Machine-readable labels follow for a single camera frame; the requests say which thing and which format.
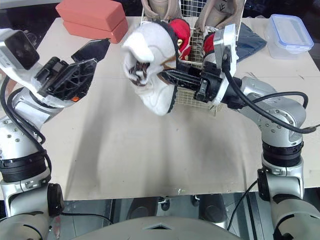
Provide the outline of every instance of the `shoe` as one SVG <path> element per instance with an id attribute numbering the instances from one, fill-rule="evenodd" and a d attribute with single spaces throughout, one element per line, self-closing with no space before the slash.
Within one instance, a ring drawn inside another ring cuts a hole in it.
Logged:
<path id="1" fill-rule="evenodd" d="M 159 116 L 171 111 L 177 87 L 168 84 L 160 72 L 178 64 L 178 39 L 165 22 L 138 27 L 124 42 L 123 70 L 145 106 Z"/>
<path id="2" fill-rule="evenodd" d="M 203 64 L 205 62 L 211 62 L 213 64 L 216 63 L 216 55 L 215 55 L 215 47 L 214 47 L 214 37 L 215 32 L 218 30 L 215 27 L 205 27 L 205 31 L 203 34 L 203 49 L 202 49 L 202 57 L 203 57 Z"/>
<path id="3" fill-rule="evenodd" d="M 169 22 L 175 35 L 178 38 L 179 59 L 188 61 L 191 51 L 190 46 L 190 25 L 181 18 L 174 19 Z"/>
<path id="4" fill-rule="evenodd" d="M 151 19 L 169 21 L 181 18 L 178 0 L 141 0 L 144 13 Z"/>
<path id="5" fill-rule="evenodd" d="M 204 33 L 205 26 L 222 29 L 228 24 L 235 24 L 238 35 L 245 2 L 246 0 L 208 0 L 195 23 L 195 28 Z"/>

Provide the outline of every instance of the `white table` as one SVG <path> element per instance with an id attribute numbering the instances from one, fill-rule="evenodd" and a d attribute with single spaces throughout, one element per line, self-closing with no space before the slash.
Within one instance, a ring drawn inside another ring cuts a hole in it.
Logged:
<path id="1" fill-rule="evenodd" d="M 140 21 L 128 17 L 129 32 Z M 245 18 L 264 38 L 266 19 Z M 38 48 L 40 62 L 70 56 L 88 39 L 69 35 L 57 18 Z M 261 167 L 258 127 L 224 107 L 213 117 L 176 105 L 163 117 L 135 95 L 122 71 L 121 45 L 98 64 L 88 95 L 43 126 L 52 183 L 66 200 L 174 196 L 244 191 Z M 306 52 L 299 60 L 272 59 L 268 48 L 241 61 L 236 76 L 256 76 L 278 91 L 309 96 L 304 126 L 320 121 L 320 72 Z M 306 187 L 320 185 L 319 131 L 304 137 Z"/>

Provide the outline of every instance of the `blue lid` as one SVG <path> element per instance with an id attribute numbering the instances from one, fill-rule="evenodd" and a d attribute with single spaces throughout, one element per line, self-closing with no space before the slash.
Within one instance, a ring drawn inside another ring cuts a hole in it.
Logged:
<path id="1" fill-rule="evenodd" d="M 289 51 L 294 49 L 310 50 L 314 42 L 302 20 L 297 16 L 272 14 L 271 21 L 276 32 L 278 43 Z"/>

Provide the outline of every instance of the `white sneaker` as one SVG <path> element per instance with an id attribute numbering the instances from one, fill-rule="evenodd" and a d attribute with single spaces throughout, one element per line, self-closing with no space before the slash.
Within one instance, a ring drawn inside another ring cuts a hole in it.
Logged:
<path id="1" fill-rule="evenodd" d="M 122 46 L 125 75 L 144 105 L 159 116 L 169 113 L 175 103 L 177 87 L 165 82 L 159 73 L 176 68 L 177 42 L 168 24 L 151 22 L 138 27 Z"/>

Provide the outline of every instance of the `red sponge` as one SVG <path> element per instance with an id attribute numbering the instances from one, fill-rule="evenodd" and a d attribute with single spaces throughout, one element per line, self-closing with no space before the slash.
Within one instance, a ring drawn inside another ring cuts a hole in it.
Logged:
<path id="1" fill-rule="evenodd" d="M 111 0 L 63 0 L 55 9 L 67 22 L 106 31 L 126 17 L 121 3 Z"/>
<path id="2" fill-rule="evenodd" d="M 71 35 L 87 39 L 110 39 L 110 42 L 113 44 L 119 43 L 128 31 L 128 23 L 126 19 L 123 19 L 118 26 L 113 29 L 113 31 L 101 30 L 69 21 L 64 21 L 63 25 Z"/>

